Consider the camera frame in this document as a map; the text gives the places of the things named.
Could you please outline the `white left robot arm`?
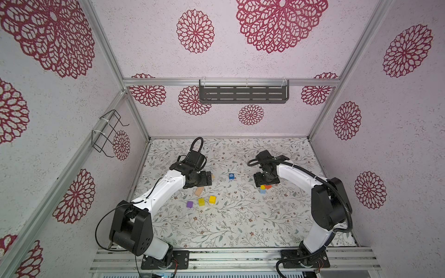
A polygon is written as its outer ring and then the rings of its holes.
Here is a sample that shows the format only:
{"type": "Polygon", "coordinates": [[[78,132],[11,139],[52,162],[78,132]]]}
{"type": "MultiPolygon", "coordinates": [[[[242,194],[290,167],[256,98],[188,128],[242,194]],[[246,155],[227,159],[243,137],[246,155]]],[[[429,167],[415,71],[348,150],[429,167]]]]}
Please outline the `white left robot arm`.
{"type": "Polygon", "coordinates": [[[204,171],[206,156],[190,151],[185,159],[169,170],[146,193],[131,202],[122,201],[114,212],[110,241],[133,255],[168,260],[173,249],[154,236],[153,216],[179,190],[212,185],[212,174],[204,171]]]}

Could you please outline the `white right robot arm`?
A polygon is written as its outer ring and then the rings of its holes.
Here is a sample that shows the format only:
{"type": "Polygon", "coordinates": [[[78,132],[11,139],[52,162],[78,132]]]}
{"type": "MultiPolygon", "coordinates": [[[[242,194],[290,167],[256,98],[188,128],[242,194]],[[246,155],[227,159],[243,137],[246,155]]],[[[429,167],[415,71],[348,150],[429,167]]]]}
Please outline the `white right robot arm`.
{"type": "Polygon", "coordinates": [[[257,187],[279,184],[283,178],[310,196],[314,223],[300,244],[304,254],[321,252],[337,234],[352,231],[352,207],[343,182],[338,178],[326,179],[317,176],[293,163],[288,157],[273,157],[267,150],[248,161],[248,166],[259,166],[261,169],[254,174],[257,187]]]}

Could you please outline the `natural wood rectangular block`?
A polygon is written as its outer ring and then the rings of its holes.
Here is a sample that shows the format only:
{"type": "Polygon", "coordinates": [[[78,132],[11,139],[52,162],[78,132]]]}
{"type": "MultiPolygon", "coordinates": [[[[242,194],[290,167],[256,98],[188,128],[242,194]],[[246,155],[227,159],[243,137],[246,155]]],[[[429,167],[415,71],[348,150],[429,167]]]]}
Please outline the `natural wood rectangular block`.
{"type": "Polygon", "coordinates": [[[195,193],[194,193],[194,195],[195,196],[200,196],[202,194],[203,190],[204,190],[204,187],[197,188],[195,193]]]}

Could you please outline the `yellow-green wood cube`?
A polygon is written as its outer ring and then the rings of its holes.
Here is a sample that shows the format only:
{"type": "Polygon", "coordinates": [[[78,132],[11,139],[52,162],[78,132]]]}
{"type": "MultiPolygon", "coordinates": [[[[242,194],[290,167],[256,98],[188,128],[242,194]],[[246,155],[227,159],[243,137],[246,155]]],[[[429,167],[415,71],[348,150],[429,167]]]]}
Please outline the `yellow-green wood cube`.
{"type": "Polygon", "coordinates": [[[205,206],[206,205],[206,200],[204,198],[198,199],[198,205],[200,207],[205,206]]]}

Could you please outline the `yellow wood cube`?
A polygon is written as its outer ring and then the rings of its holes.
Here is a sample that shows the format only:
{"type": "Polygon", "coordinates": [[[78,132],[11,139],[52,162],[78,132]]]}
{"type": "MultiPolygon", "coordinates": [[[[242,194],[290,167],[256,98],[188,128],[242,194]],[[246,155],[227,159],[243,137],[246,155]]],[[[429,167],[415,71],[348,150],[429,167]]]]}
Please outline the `yellow wood cube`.
{"type": "Polygon", "coordinates": [[[215,205],[216,204],[216,197],[215,196],[210,196],[210,198],[209,198],[209,203],[211,204],[211,205],[215,205]]]}

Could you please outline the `dark grey wall shelf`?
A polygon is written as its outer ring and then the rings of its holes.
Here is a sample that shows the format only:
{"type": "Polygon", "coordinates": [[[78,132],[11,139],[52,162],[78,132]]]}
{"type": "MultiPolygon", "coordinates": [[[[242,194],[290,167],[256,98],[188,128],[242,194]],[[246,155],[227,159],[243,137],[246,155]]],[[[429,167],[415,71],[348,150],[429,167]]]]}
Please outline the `dark grey wall shelf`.
{"type": "Polygon", "coordinates": [[[207,85],[199,80],[199,101],[202,104],[285,104],[289,99],[289,85],[207,85]]]}

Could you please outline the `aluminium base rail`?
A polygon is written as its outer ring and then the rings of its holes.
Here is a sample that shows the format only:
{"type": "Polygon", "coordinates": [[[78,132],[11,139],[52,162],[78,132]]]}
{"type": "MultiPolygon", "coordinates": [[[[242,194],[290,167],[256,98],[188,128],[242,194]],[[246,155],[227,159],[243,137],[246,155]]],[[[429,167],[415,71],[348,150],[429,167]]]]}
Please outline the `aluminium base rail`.
{"type": "MultiPolygon", "coordinates": [[[[329,247],[308,266],[296,259],[296,249],[287,248],[221,248],[175,249],[170,270],[180,272],[274,272],[278,261],[282,271],[379,271],[381,266],[369,247],[329,247]]],[[[147,258],[135,258],[129,252],[98,251],[89,273],[140,273],[156,271],[147,258]]]]}

